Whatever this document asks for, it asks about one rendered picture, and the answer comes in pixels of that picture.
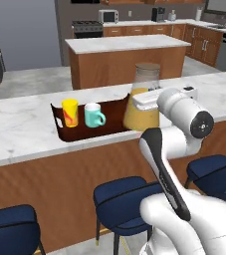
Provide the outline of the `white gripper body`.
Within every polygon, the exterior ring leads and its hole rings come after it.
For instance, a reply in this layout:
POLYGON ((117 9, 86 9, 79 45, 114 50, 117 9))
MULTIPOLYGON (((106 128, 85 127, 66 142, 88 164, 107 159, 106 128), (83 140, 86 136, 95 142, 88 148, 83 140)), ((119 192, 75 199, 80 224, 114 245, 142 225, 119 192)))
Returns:
POLYGON ((161 94, 163 90, 148 91, 132 97, 133 105, 140 111, 165 110, 165 100, 161 94))

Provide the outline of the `glass pitcher with orange juice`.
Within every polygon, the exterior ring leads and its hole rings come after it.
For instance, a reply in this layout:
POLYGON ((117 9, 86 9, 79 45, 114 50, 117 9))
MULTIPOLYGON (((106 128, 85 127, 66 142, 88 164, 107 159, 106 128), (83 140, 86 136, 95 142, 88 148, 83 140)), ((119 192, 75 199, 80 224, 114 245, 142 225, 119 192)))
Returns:
POLYGON ((123 126, 128 129, 145 131, 147 128, 157 128, 159 125, 159 112, 152 110, 143 112, 138 110, 132 97, 159 89, 160 65, 153 63, 136 64, 135 80, 132 84, 128 103, 123 117, 123 126))

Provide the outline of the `dark brown tray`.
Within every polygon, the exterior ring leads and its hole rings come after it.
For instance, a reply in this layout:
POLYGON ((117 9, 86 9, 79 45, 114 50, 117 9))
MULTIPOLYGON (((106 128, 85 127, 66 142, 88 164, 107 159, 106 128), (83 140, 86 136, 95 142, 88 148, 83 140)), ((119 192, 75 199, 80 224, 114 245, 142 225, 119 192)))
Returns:
POLYGON ((67 127, 63 109, 51 106, 59 139, 69 142, 126 131, 122 122, 128 98, 129 95, 126 95, 121 100, 101 103, 102 113, 106 116, 106 124, 101 127, 86 126, 84 106, 78 106, 79 124, 76 127, 67 127))

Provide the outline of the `teal mug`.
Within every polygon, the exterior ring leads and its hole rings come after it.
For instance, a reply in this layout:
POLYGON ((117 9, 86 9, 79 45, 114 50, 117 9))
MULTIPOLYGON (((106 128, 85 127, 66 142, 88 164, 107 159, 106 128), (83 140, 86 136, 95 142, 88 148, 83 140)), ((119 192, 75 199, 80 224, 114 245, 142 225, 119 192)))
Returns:
POLYGON ((97 103, 85 105, 85 124, 88 128, 98 128, 106 123, 106 116, 101 112, 97 103))

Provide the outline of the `yellow cup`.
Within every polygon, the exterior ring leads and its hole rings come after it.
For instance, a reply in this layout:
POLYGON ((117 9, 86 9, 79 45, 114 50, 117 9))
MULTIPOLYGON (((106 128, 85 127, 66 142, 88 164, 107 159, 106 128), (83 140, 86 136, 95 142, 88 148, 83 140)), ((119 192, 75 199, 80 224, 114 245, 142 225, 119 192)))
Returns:
POLYGON ((62 101, 65 124, 68 128, 74 128, 79 123, 78 106, 79 102, 76 99, 62 101))

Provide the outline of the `wooden dining counter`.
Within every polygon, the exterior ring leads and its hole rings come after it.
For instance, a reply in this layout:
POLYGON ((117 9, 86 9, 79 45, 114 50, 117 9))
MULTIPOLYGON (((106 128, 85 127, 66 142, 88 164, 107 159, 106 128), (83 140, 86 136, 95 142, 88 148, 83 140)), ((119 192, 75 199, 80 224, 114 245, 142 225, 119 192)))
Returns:
POLYGON ((32 205, 47 252, 96 236, 94 189, 114 179, 155 180, 136 139, 0 166, 0 209, 32 205))

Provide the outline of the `wooden kitchen island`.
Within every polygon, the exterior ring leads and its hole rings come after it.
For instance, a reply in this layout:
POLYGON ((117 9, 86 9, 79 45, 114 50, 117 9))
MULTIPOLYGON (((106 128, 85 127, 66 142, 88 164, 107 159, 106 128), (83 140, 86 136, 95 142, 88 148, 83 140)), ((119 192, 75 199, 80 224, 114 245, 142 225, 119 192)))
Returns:
POLYGON ((131 84, 136 64, 158 64, 160 78, 179 78, 190 43, 166 35, 66 39, 74 90, 131 84))

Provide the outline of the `wooden base cupboard run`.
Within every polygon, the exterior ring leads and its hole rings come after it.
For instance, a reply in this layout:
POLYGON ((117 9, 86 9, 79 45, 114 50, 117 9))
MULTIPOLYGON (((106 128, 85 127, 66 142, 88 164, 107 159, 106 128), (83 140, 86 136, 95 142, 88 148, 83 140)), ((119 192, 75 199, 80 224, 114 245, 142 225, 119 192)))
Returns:
POLYGON ((104 27, 105 37, 164 34, 190 43, 186 55, 211 67, 216 60, 222 32, 189 24, 104 27))

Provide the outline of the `black coffee machine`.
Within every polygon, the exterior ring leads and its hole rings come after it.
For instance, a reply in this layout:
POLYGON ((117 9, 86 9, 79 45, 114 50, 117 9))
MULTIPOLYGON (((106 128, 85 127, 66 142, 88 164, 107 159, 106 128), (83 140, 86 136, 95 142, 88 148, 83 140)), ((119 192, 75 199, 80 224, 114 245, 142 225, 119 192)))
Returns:
POLYGON ((151 20, 153 22, 163 22, 165 9, 163 7, 153 8, 151 12, 151 20))

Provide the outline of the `white microwave oven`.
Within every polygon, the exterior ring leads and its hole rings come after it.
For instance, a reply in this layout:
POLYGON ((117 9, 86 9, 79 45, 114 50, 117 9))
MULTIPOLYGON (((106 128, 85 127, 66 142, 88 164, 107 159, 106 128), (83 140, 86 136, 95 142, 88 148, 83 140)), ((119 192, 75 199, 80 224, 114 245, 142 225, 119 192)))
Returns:
POLYGON ((99 11, 99 21, 102 23, 117 23, 118 10, 108 9, 99 11))

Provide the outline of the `steel stove with oven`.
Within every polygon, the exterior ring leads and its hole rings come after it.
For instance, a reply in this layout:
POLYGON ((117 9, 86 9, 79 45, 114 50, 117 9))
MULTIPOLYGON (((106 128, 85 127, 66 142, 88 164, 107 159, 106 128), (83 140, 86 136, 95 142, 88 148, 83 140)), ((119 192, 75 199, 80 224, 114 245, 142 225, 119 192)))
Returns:
POLYGON ((99 21, 73 21, 75 39, 100 38, 104 34, 103 24, 99 21))

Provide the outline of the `navy blue stool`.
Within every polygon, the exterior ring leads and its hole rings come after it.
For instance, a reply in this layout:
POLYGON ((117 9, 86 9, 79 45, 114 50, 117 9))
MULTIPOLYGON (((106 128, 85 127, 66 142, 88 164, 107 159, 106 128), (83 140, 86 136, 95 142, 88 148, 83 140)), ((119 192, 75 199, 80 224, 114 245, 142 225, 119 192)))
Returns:
POLYGON ((208 196, 226 201, 226 155, 214 154, 190 161, 184 187, 193 182, 208 196))
POLYGON ((37 213, 29 204, 0 209, 0 255, 46 255, 37 213))
POLYGON ((147 232, 152 227, 140 216, 140 203, 147 196, 162 192, 158 181, 147 182, 141 176, 129 176, 98 185, 93 193, 97 215, 96 241, 101 225, 113 233, 113 255, 118 255, 119 238, 147 232))

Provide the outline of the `black range hood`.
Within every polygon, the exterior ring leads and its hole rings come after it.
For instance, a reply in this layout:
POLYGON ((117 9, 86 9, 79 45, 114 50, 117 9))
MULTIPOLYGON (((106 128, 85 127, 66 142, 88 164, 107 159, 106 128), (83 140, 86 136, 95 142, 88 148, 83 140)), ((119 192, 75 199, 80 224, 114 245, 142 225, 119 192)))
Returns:
POLYGON ((101 0, 71 0, 72 4, 100 4, 101 0))

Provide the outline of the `wooden wall cupboard run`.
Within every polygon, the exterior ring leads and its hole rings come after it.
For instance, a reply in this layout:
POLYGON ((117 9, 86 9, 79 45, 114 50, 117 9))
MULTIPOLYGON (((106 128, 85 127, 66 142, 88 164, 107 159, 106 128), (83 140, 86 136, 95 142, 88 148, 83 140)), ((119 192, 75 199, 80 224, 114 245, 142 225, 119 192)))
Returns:
POLYGON ((203 4, 206 0, 100 0, 101 4, 203 4))

